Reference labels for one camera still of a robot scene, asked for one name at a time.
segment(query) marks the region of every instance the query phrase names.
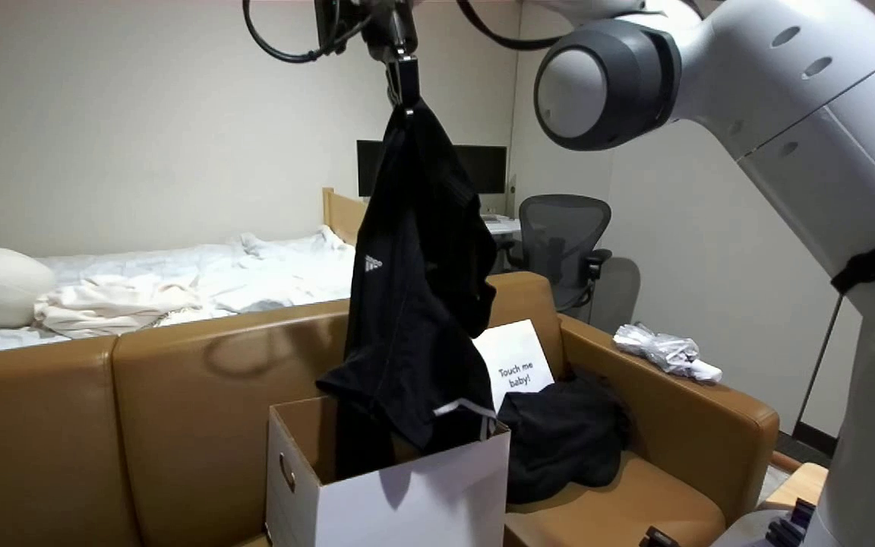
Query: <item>desk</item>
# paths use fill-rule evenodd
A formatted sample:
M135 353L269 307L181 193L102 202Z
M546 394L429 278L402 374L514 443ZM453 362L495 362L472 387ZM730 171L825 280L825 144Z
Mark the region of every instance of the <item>desk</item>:
M495 273L500 272L507 272L507 248L514 248L521 238L522 238L522 224L521 220L510 220L510 216L484 216L488 233L495 238Z
M510 220L510 216L484 216L486 229L493 230L493 238L521 238L522 233L522 224L521 220Z

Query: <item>paper tag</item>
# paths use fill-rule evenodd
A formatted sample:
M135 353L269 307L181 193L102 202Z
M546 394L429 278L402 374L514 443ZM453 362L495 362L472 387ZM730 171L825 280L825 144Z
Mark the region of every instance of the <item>paper tag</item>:
M493 379L495 413L507 392L540 392L552 383L546 353L539 345L533 320L486 330L474 338Z

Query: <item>couch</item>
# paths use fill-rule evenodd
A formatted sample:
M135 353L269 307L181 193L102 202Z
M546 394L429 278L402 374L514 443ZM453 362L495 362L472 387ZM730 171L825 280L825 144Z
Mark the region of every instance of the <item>couch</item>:
M766 406L614 349L535 273L493 284L493 322L535 320L557 374L605 374L635 422L618 485L514 509L510 544L618 547L659 527L690 547L755 509L778 431ZM0 544L258 540L269 409L317 394L345 336L337 300L0 353Z

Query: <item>office chair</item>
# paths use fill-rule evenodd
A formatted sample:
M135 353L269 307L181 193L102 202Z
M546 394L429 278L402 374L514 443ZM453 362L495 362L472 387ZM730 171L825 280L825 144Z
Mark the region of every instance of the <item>office chair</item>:
M590 327L602 333L618 333L632 322L642 296L642 268L614 256L602 266L602 280L597 280Z
M557 309L590 314L609 250L593 250L612 224L612 207L587 194L533 194L521 203L522 233L507 261L551 280Z

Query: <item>white box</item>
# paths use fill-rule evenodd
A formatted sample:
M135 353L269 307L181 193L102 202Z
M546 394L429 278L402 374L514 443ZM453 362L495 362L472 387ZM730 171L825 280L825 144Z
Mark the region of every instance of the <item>white box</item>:
M384 470L332 481L334 400L270 409L269 537L275 547L500 547L505 537L510 435Z

